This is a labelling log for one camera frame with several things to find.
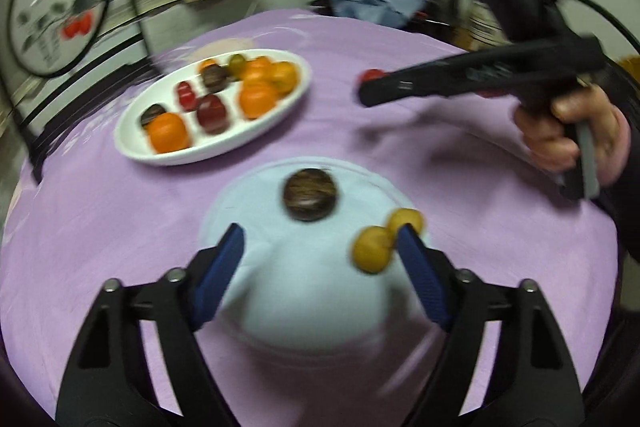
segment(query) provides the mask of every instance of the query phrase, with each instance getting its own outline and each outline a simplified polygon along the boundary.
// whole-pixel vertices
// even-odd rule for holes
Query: blue cloth
[[[373,22],[391,28],[402,28],[427,0],[329,0],[334,14]]]

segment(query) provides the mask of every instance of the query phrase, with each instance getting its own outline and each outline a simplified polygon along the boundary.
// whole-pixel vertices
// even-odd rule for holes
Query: purple tablecloth
[[[348,160],[388,178],[425,212],[434,243],[453,263],[487,282],[538,280],[586,383],[612,303],[615,228],[592,204],[560,200],[549,178],[522,160],[509,118],[513,100],[464,96],[360,108],[352,91],[362,70],[392,70],[455,48],[298,10],[220,28],[160,61],[175,69],[190,52],[228,38],[293,51],[313,68],[305,102],[264,137],[193,165],[135,164],[117,153],[112,132],[138,87],[76,128],[47,160],[40,187],[27,170],[22,175],[4,232],[0,323],[12,365],[48,412],[101,283],[149,282],[185,265],[222,187],[265,162],[302,155]],[[495,333],[487,334],[467,408],[486,388]],[[411,319],[347,355],[299,363],[240,343],[224,317],[197,338],[231,408],[251,427],[399,425],[442,344],[433,325]],[[175,409],[156,371],[158,343],[147,344],[159,397]]]

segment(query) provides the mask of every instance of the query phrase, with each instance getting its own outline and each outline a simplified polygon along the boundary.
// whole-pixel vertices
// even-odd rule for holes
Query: small yellow fruit
[[[414,227],[415,232],[419,235],[424,228],[424,217],[414,208],[398,208],[398,210],[395,210],[386,220],[386,229],[395,241],[398,230],[407,224]]]
[[[383,227],[367,227],[351,248],[353,264],[366,273],[380,273],[391,262],[393,240]]]

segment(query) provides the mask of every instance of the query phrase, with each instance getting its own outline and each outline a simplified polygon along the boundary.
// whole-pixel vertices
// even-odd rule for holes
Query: round decorative screen
[[[11,0],[9,42],[18,65],[43,78],[69,72],[94,44],[109,0]]]

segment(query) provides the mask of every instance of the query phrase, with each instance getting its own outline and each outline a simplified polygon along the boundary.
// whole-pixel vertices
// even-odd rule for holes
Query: red fruit
[[[180,82],[175,86],[175,92],[178,95],[178,103],[183,111],[195,111],[198,107],[198,97],[188,82]]]
[[[69,17],[69,19],[66,20],[66,24],[62,27],[62,36],[65,39],[72,39],[79,31],[80,23],[78,22],[78,19],[75,17]]]
[[[359,83],[369,82],[385,75],[386,73],[382,70],[367,70],[358,77],[358,81]]]
[[[193,92],[193,87],[191,87],[191,84],[188,83],[186,80],[183,80],[177,86],[175,86],[175,90],[178,93],[180,93],[180,92]]]
[[[198,101],[196,119],[209,134],[222,132],[228,126],[225,104],[215,94],[206,94]]]
[[[91,10],[84,12],[83,15],[78,17],[78,33],[87,35],[87,33],[91,31],[93,25],[94,15]]]

